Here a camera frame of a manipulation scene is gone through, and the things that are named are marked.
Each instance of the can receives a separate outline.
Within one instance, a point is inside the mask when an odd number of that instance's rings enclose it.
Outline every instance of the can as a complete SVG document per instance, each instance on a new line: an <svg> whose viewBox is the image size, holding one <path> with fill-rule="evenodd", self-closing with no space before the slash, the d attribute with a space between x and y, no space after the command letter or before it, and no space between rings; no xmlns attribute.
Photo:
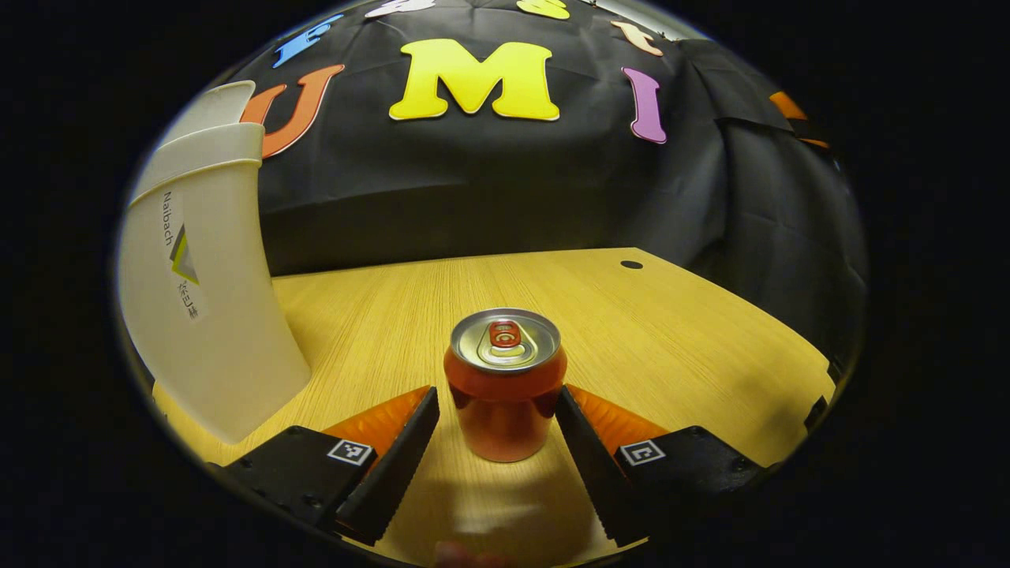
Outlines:
<svg viewBox="0 0 1010 568"><path fill-rule="evenodd" d="M549 319L505 307L469 315L452 329L443 363L472 452L515 462L543 447L568 368Z"/></svg>

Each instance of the letter m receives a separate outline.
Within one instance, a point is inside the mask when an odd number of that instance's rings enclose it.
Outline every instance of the letter m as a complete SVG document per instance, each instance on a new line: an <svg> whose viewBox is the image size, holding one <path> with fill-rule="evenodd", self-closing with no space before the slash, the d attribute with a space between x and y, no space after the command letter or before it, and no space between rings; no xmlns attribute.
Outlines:
<svg viewBox="0 0 1010 568"><path fill-rule="evenodd" d="M424 39L400 49L410 56L403 100L389 109L396 120L432 118L448 109L438 97L438 80L468 114L484 105L502 83L502 96L491 104L501 116L557 120L561 111L547 93L545 65L550 51L532 43L502 43L484 62L454 39Z"/></svg>

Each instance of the wooden table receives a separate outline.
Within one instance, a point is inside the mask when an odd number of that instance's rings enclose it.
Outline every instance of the wooden table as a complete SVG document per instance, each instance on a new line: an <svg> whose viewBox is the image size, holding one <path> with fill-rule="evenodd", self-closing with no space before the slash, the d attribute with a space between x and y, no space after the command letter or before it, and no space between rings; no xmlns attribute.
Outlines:
<svg viewBox="0 0 1010 568"><path fill-rule="evenodd" d="M620 262L636 261L640 270ZM834 390L827 361L777 319L637 249L416 262L274 280L311 383L240 444L226 446L158 385L169 423L203 460L228 464L291 424L323 430L419 386L441 418L385 537L373 550L429 565L435 541L511 555L516 566L618 550L603 534L558 423L544 448L495 464L464 445L441 367L449 332L497 306L561 329L567 382L670 430L700 424L761 465L787 457L803 419Z"/></svg>

